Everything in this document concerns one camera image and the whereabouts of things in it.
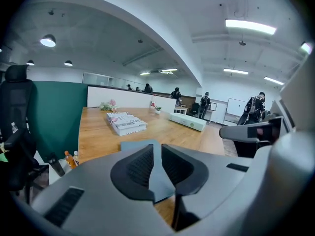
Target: green partition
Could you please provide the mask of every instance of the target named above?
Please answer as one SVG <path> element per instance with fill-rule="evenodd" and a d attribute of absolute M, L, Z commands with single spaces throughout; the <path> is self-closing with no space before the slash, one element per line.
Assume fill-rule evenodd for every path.
<path fill-rule="evenodd" d="M 37 150 L 45 156 L 54 152 L 59 159 L 64 151 L 78 150 L 82 108 L 87 106 L 87 85 L 71 82 L 35 81 L 28 121 Z"/>

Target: chair backrest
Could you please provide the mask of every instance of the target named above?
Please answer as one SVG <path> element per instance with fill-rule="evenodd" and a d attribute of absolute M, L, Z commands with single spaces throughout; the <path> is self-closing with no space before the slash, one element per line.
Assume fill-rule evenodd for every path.
<path fill-rule="evenodd" d="M 12 65 L 5 72 L 0 85 L 0 130 L 6 140 L 12 134 L 14 122 L 18 128 L 26 128 L 26 117 L 33 82 L 26 79 L 28 65 Z"/>

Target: potted plant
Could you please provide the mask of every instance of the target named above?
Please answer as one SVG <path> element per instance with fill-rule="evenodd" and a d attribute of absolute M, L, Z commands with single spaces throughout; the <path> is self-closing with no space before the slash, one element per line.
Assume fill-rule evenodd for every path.
<path fill-rule="evenodd" d="M 162 107 L 155 107 L 155 109 L 156 109 L 156 114 L 159 115 L 161 113 Z"/>

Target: black mesh chair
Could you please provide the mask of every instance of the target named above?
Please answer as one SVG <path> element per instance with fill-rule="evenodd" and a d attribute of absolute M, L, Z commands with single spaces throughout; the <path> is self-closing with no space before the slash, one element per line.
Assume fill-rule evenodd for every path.
<path fill-rule="evenodd" d="M 30 202 L 30 187 L 42 189 L 33 180 L 48 166 L 40 166 L 34 159 L 36 144 L 27 129 L 27 109 L 33 82 L 26 79 L 27 65 L 13 65 L 5 72 L 0 85 L 0 130 L 5 157 L 0 162 L 0 177 L 9 191 L 18 192 L 25 187 L 26 202 Z M 12 131 L 12 123 L 18 128 Z"/>

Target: chair armrest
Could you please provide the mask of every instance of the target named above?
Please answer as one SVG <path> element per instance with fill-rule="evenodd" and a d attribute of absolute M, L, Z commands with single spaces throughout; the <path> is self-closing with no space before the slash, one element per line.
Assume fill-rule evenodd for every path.
<path fill-rule="evenodd" d="M 12 149 L 15 144 L 22 138 L 22 136 L 24 135 L 26 129 L 21 128 L 18 129 L 18 131 L 16 131 L 14 134 L 12 134 L 5 142 L 4 142 L 4 148 L 6 150 L 10 150 Z"/>

